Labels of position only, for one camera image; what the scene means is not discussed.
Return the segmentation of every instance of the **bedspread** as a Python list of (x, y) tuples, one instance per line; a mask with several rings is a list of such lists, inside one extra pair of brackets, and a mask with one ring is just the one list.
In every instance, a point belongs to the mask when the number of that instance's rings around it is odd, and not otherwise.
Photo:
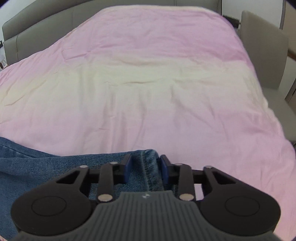
[(275, 234), (296, 236), (294, 148), (239, 37), (212, 11), (100, 11), (0, 73), (0, 136), (59, 156), (155, 149), (215, 166), (273, 196)]

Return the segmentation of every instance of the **gray plastic housing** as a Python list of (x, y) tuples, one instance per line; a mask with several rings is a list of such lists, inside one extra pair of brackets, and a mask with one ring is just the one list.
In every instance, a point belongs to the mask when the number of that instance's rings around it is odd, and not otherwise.
[(280, 241), (272, 232), (240, 237), (208, 223), (194, 202), (177, 199), (172, 191), (123, 192), (99, 204), (79, 228), (57, 236), (20, 232), (13, 241)]

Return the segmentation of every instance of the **jeans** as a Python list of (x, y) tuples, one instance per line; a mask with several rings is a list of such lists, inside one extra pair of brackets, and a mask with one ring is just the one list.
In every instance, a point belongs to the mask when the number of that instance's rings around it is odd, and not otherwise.
[[(133, 156), (129, 183), (116, 185), (115, 197), (119, 197), (120, 192), (123, 191), (164, 190), (157, 165), (156, 151), (137, 150), (129, 153)], [(112, 161), (121, 162), (125, 154), (54, 156), (0, 137), (0, 235), (7, 240), (17, 235), (10, 216), (10, 209), (14, 200), (24, 192), (80, 165), (95, 169)], [(91, 187), (89, 198), (94, 199), (95, 195), (94, 184)]]

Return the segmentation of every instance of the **chair seat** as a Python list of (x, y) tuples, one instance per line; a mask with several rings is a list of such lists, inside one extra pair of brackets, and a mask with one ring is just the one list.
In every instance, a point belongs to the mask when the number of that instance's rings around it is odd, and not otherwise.
[(280, 121), (285, 137), (292, 143), (296, 142), (296, 115), (278, 90), (262, 88), (268, 101), (268, 107), (273, 110)]

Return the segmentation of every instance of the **headboard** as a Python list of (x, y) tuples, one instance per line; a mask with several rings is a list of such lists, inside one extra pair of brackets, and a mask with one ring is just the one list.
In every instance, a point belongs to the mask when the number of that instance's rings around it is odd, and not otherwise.
[(199, 6), (221, 14), (222, 0), (36, 0), (3, 27), (7, 64), (42, 51), (106, 7), (116, 5)]

